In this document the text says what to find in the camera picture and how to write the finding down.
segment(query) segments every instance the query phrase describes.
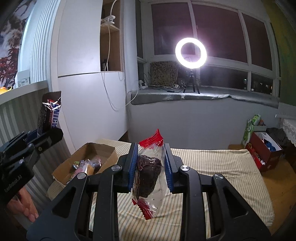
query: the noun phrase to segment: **green wall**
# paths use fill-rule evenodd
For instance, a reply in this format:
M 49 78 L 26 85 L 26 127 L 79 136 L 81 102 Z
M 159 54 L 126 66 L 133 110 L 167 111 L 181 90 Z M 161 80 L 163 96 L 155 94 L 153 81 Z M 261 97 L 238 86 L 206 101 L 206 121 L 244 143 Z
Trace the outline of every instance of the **green wall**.
M 280 101 L 296 106 L 296 32 L 273 0 L 262 0 L 274 28 L 281 64 Z

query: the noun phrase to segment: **metal screw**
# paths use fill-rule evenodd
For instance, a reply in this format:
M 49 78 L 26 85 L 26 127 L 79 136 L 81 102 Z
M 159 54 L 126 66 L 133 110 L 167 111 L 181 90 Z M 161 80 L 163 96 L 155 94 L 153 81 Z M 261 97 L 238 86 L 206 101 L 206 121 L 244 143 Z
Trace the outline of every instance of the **metal screw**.
M 81 172 L 81 173 L 78 173 L 77 174 L 77 178 L 78 179 L 83 179 L 83 178 L 85 178 L 86 177 L 86 174 L 84 173 L 84 172 Z
M 220 173 L 216 173 L 216 174 L 214 175 L 214 177 L 215 177 L 217 180 L 221 180 L 221 179 L 223 179 L 223 176 L 222 176 L 222 174 L 220 174 Z
M 187 165 L 183 165 L 183 166 L 180 166 L 181 170 L 184 171 L 184 172 L 187 172 L 189 171 L 190 167 L 187 166 Z
M 111 170 L 114 172 L 119 171 L 120 169 L 121 169 L 121 166 L 119 166 L 119 165 L 114 165 L 111 167 Z

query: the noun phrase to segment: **wooden shelf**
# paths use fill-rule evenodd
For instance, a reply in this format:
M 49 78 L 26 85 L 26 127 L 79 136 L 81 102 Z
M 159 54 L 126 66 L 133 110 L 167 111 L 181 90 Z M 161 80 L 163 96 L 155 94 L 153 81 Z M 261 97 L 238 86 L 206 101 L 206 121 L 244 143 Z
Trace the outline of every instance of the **wooden shelf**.
M 119 28 L 115 27 L 114 25 L 109 25 L 109 28 L 110 28 L 110 33 L 119 31 Z M 103 27 L 101 26 L 101 35 L 108 34 L 108 33 L 109 33 L 108 26 L 103 26 Z
M 103 0 L 103 9 L 101 18 L 110 15 L 110 10 L 113 0 Z M 112 15 L 116 18 L 113 20 L 114 24 L 109 25 L 110 40 L 108 26 L 101 26 L 100 33 L 100 59 L 101 63 L 107 60 L 108 50 L 110 43 L 110 55 L 108 61 L 108 72 L 121 71 L 121 58 L 120 58 L 120 0 L 117 0 L 112 9 Z

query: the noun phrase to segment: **white cabinet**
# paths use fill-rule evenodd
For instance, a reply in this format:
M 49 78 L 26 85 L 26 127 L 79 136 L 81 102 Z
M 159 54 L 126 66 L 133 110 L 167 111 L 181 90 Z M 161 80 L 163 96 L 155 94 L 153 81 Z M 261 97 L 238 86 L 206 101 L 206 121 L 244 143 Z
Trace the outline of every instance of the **white cabinet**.
M 66 76 L 58 81 L 62 110 L 76 150 L 99 138 L 118 140 L 127 131 L 122 72 L 105 73 L 110 100 L 117 108 L 123 107 L 119 110 L 113 110 L 108 101 L 102 73 Z
M 58 76 L 100 72 L 103 0 L 67 0 L 60 24 Z

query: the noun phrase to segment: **person's hand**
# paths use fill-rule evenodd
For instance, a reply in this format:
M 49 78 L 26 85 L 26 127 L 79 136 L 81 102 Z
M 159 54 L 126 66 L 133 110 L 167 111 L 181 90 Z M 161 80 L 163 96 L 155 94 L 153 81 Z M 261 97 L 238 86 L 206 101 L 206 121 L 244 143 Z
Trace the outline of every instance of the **person's hand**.
M 34 222 L 38 218 L 38 212 L 33 204 L 31 195 L 28 193 L 25 187 L 18 192 L 19 199 L 11 199 L 7 204 L 7 208 L 13 214 L 23 213 L 31 222 Z

